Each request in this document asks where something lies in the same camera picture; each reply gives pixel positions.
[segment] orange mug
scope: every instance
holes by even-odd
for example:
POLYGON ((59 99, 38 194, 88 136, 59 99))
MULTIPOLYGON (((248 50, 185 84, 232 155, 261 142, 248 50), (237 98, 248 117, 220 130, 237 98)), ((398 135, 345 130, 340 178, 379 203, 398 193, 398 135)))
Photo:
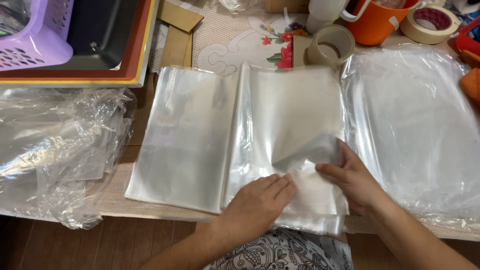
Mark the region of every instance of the orange mug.
POLYGON ((353 14, 357 14, 365 1, 370 1, 360 19, 347 24, 355 41, 364 45, 377 45, 384 42, 395 31, 411 9, 422 8, 425 2, 407 0, 403 9, 389 9, 371 0, 359 0, 353 14))

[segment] fingernail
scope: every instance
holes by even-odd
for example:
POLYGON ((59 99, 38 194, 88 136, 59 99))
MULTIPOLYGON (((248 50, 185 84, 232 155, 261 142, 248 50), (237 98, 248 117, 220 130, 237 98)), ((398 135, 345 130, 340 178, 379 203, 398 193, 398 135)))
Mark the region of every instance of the fingernail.
POLYGON ((285 178, 289 181, 293 181, 293 175, 291 173, 285 174, 285 178))
POLYGON ((323 166, 324 166, 323 163, 318 163, 318 164, 315 165, 315 170, 320 171, 323 166))

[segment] white mug handle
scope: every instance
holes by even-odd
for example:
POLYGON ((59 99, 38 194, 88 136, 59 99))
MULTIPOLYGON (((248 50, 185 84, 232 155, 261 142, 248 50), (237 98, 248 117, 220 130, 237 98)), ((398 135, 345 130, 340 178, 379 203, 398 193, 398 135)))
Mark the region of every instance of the white mug handle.
POLYGON ((416 3, 415 5, 413 5, 413 7, 411 7, 410 10, 412 10, 412 9, 422 9, 422 8, 424 8, 426 5, 427 5, 427 2, 421 1, 421 2, 418 2, 418 3, 416 3))
POLYGON ((362 8, 360 9, 359 13, 356 16, 348 13, 346 10, 343 10, 342 13, 340 14, 340 17, 342 17, 342 19, 344 19, 347 22, 354 22, 360 18, 360 16, 363 14, 363 12, 365 11, 369 3, 370 3, 370 0, 365 0, 362 8))

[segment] person's right hand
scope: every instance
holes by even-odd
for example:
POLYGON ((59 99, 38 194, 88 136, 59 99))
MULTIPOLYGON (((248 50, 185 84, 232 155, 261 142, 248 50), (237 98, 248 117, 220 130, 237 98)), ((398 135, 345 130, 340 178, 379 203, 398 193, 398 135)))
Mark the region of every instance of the person's right hand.
POLYGON ((315 169, 333 178, 333 183, 338 185, 349 199, 352 209, 365 215, 367 209, 391 201, 365 164, 344 142, 342 142, 342 154, 344 160, 341 168, 333 164, 319 163, 315 169))

